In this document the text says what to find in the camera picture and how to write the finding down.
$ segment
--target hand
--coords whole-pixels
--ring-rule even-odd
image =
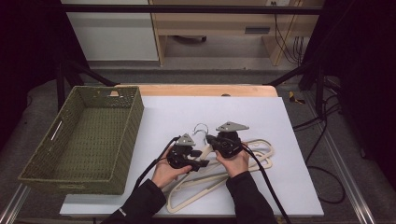
[[[169,147],[165,153],[163,153],[162,159],[157,163],[154,171],[154,175],[151,180],[157,185],[158,188],[163,189],[166,185],[170,184],[173,180],[177,180],[179,175],[186,174],[192,167],[190,165],[180,169],[172,168],[166,155],[168,154],[171,147]]]
[[[216,160],[223,164],[230,178],[233,178],[234,176],[244,173],[248,170],[249,155],[245,150],[240,151],[238,154],[229,159],[222,158],[218,151],[216,151],[216,155]]]

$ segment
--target black sleeve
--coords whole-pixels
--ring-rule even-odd
[[[151,180],[146,180],[125,204],[106,218],[102,224],[146,224],[166,203],[165,196]]]
[[[227,180],[238,224],[276,224],[270,204],[257,189],[249,171]]]

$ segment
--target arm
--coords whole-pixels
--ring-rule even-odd
[[[191,166],[174,169],[165,158],[167,152],[163,155],[162,160],[155,167],[151,180],[146,180],[132,192],[125,204],[105,219],[102,224],[145,224],[149,223],[151,217],[160,211],[166,203],[161,189],[191,169]]]
[[[249,155],[245,151],[241,151],[230,159],[224,159],[217,151],[216,154],[217,160],[224,165],[230,176],[226,184],[235,204],[237,223],[276,224],[271,206],[259,192],[248,171]]]

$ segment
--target person's left hand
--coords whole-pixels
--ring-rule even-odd
[[[171,147],[169,147],[165,153],[163,153],[162,159],[155,166],[154,175],[151,180],[157,185],[158,188],[163,189],[166,185],[170,184],[173,180],[176,180],[179,175],[186,174],[189,170],[191,170],[191,166],[185,166],[180,169],[172,168],[168,160],[166,159],[166,155],[168,154]]]

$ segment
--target green woven basket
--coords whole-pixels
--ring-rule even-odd
[[[143,115],[138,87],[75,87],[19,180],[47,193],[122,194]]]

